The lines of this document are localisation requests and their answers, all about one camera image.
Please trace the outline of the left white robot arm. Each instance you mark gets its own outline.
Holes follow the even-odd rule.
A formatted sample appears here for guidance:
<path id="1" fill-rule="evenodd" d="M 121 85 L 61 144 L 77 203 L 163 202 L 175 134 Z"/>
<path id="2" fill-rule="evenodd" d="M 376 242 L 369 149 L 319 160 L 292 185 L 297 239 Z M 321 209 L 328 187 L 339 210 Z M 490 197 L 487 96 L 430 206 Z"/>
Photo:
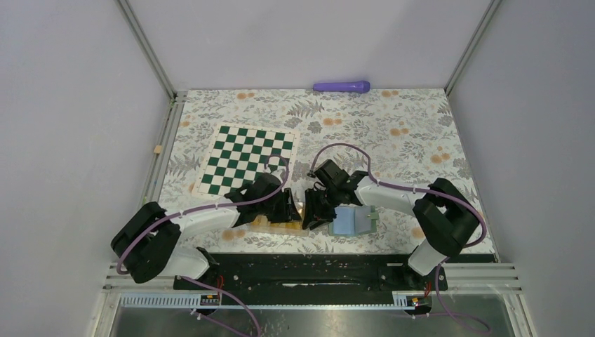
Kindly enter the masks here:
<path id="1" fill-rule="evenodd" d="M 283 187 L 285 169 L 263 173 L 211 203 L 184 211 L 167 212 L 157 202 L 143 205 L 119 230 L 110 246 L 117 255 L 116 272 L 130 275 L 137 284 L 158 276 L 187 276 L 202 289 L 218 278 L 204 249 L 189 249 L 180 242 L 215 230 L 228 230 L 253 222 L 258 216 L 272 220 L 284 216 L 288 198 Z"/>

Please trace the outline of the green leather card holder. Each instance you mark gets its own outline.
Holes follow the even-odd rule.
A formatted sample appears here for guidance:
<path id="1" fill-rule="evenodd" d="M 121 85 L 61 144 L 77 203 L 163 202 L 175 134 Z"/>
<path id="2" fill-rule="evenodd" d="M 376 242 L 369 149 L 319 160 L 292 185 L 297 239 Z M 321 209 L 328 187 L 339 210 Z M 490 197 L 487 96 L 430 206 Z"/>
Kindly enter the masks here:
<path id="1" fill-rule="evenodd" d="M 328 226 L 333 237 L 356 237 L 377 231 L 379 213 L 374 206 L 339 206 L 336 217 Z"/>

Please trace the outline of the clear plastic card box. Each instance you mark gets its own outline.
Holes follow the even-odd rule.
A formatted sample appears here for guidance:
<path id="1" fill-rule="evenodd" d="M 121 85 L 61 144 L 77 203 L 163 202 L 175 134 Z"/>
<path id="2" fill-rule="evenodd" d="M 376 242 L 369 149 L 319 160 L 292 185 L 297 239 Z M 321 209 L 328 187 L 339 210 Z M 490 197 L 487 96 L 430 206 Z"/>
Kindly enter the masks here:
<path id="1" fill-rule="evenodd" d="M 284 234 L 306 237 L 309 235 L 309 230 L 302 228 L 302 220 L 292 220 L 284 223 L 272 223 L 266 216 L 257 216 L 254 221 L 248 224 L 248 228 L 252 232 L 269 233 L 269 234 Z"/>

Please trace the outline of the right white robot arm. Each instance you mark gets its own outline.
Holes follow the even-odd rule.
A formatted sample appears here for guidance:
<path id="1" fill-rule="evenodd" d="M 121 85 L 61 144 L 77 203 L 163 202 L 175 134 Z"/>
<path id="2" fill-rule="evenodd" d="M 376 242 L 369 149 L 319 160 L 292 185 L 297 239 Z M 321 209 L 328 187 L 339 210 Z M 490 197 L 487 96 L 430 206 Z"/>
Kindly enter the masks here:
<path id="1" fill-rule="evenodd" d="M 485 227 L 479 212 L 445 178 L 426 188 L 381 181 L 369 172 L 348 173 L 328 159 L 308 176 L 316 186 L 305 190 L 305 227 L 315 228 L 336 219 L 339 206 L 374 206 L 414 217 L 424 240 L 409 255 L 402 271 L 403 282 L 422 288 L 440 263 L 458 256 L 470 246 L 476 229 Z"/>

